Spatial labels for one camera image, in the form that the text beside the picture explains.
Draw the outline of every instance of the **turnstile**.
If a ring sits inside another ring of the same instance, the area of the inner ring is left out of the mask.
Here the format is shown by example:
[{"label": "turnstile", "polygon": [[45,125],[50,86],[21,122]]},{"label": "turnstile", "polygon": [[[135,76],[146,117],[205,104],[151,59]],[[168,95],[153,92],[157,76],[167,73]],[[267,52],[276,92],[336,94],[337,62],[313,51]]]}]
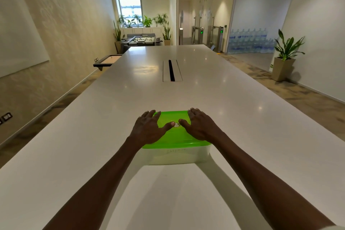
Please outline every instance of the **turnstile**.
[{"label": "turnstile", "polygon": [[[196,30],[198,31],[198,38],[196,40]],[[192,45],[201,45],[203,44],[203,37],[204,37],[204,28],[193,26],[192,27]]]},{"label": "turnstile", "polygon": [[183,45],[183,28],[180,28],[178,36],[179,36],[178,44],[181,46]]},{"label": "turnstile", "polygon": [[213,48],[213,51],[220,53],[222,51],[223,32],[224,27],[222,26],[208,26],[206,46],[211,49]]}]

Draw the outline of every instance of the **electrical outlet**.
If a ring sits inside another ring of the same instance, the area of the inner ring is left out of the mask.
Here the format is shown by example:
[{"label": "electrical outlet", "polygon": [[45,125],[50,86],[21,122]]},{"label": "electrical outlet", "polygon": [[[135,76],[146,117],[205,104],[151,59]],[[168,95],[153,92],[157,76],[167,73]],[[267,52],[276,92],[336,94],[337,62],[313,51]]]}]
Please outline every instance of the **electrical outlet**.
[{"label": "electrical outlet", "polygon": [[9,121],[12,117],[13,117],[13,115],[12,115],[10,112],[8,112],[8,113],[4,114],[1,118],[2,118],[5,122],[7,122],[7,121]]}]

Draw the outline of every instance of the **window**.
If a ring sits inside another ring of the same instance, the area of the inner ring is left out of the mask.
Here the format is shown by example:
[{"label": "window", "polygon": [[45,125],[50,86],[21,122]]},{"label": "window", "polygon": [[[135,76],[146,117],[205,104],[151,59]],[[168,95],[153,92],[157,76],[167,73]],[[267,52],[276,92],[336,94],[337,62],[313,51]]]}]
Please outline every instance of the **window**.
[{"label": "window", "polygon": [[126,20],[132,20],[134,15],[137,14],[142,21],[141,0],[120,0],[120,8],[121,14]]}]

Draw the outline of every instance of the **whiteboard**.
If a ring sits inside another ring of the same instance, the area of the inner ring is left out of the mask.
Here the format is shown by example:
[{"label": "whiteboard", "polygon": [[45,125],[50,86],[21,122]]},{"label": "whiteboard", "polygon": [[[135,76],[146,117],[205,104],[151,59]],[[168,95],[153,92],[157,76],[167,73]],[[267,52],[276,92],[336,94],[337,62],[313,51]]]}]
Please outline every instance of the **whiteboard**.
[{"label": "whiteboard", "polygon": [[49,60],[24,0],[0,0],[0,77]]}]

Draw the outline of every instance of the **forearm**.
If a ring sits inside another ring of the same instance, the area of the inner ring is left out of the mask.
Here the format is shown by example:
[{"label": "forearm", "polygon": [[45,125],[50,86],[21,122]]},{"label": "forearm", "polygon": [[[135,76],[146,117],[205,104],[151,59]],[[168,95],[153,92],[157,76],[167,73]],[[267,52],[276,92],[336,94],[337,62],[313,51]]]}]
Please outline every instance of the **forearm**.
[{"label": "forearm", "polygon": [[240,149],[225,134],[210,139],[243,182],[275,230],[319,230],[332,223],[278,176]]},{"label": "forearm", "polygon": [[118,152],[58,211],[44,230],[97,230],[118,184],[138,149],[130,138]]}]

